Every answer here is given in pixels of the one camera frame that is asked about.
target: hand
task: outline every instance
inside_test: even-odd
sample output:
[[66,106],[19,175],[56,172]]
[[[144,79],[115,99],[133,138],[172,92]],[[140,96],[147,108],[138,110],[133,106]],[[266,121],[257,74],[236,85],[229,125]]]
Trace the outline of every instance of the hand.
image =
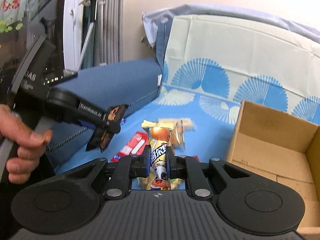
[[20,146],[18,157],[9,159],[6,164],[10,182],[27,182],[31,172],[39,165],[46,145],[51,141],[52,131],[48,130],[43,135],[37,134],[11,114],[7,105],[0,105],[0,135]]

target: metal screw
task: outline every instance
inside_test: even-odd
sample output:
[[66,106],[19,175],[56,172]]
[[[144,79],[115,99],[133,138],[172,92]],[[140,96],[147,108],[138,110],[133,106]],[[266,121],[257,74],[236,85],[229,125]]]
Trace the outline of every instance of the metal screw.
[[210,195],[210,191],[205,188],[200,188],[195,191],[195,194],[198,197],[207,197]]
[[111,188],[107,190],[107,195],[110,197],[119,197],[122,195],[122,191],[118,188]]

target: cardboard box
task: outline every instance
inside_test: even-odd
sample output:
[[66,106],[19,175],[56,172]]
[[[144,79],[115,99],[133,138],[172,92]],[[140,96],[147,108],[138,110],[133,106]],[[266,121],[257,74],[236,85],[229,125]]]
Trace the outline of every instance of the cardboard box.
[[244,101],[227,161],[296,190],[306,206],[298,232],[307,240],[320,239],[318,125]]

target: black snack package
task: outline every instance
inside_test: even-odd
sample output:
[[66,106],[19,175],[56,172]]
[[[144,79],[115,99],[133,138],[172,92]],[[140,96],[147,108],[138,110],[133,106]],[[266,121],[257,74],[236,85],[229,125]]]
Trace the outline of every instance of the black snack package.
[[[108,118],[106,118],[106,122],[115,121],[120,123],[128,107],[129,107],[128,105],[119,105],[119,106],[110,107],[107,112],[109,113],[109,115],[108,115]],[[100,147],[101,152],[103,152],[105,149],[108,148],[113,136],[114,136],[114,133],[108,132],[107,130],[102,128],[96,128],[85,150],[90,151]]]

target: blue sofa armrest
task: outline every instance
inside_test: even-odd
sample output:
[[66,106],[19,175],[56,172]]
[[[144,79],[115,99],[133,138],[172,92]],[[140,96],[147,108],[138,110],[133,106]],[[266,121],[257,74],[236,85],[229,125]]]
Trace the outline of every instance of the blue sofa armrest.
[[[77,78],[57,86],[103,109],[129,104],[125,114],[128,116],[157,97],[161,74],[157,60],[146,58],[84,69],[79,71]],[[53,138],[46,154],[54,168],[83,147],[93,133],[90,129],[67,123],[55,123],[52,131]]]

